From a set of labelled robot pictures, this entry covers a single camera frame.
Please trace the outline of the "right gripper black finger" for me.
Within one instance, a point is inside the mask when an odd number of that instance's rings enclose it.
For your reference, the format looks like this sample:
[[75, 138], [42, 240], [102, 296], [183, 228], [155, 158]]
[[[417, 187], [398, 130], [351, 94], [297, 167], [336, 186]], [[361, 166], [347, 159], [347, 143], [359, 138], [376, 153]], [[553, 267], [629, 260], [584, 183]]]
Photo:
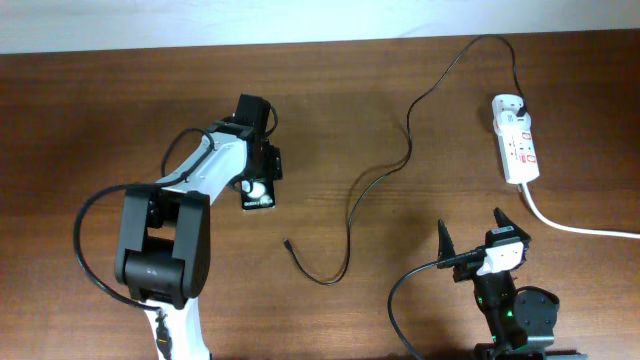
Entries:
[[503, 229], [503, 234], [509, 234], [511, 237], [518, 237], [522, 241], [529, 241], [530, 235], [516, 225], [506, 214], [498, 207], [493, 210], [493, 215], [496, 223], [500, 229]]
[[438, 220], [438, 259], [448, 260], [456, 256], [453, 241], [442, 219]]

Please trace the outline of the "black Samsung Galaxy phone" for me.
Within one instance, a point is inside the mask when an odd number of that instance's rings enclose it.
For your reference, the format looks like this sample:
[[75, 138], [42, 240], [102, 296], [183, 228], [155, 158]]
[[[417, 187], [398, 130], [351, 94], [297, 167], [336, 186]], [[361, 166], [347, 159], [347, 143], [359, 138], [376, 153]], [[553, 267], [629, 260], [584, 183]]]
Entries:
[[274, 208], [276, 206], [274, 181], [268, 178], [243, 180], [241, 205], [245, 211]]

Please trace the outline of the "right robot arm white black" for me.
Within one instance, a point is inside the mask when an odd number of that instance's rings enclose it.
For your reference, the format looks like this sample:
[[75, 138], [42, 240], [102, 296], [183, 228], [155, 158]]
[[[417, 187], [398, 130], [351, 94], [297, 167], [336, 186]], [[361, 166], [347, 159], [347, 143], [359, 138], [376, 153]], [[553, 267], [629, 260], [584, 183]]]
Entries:
[[484, 244], [456, 253], [443, 220], [438, 221], [438, 267], [451, 268], [456, 283], [472, 281], [475, 303], [492, 336], [474, 347], [476, 359], [586, 359], [576, 350], [555, 350], [560, 300], [536, 286], [516, 287], [512, 272], [526, 262], [531, 236], [504, 212], [493, 210], [497, 227]]

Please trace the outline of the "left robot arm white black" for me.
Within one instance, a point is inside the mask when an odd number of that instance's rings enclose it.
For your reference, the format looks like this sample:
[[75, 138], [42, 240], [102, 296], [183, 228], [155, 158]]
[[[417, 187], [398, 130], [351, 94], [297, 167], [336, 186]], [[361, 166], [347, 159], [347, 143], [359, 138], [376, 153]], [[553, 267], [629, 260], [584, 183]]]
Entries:
[[161, 359], [209, 359], [198, 297], [211, 262], [210, 210], [227, 187], [245, 210], [272, 208], [278, 148], [263, 121], [225, 119], [154, 184], [125, 192], [114, 275], [144, 309]]

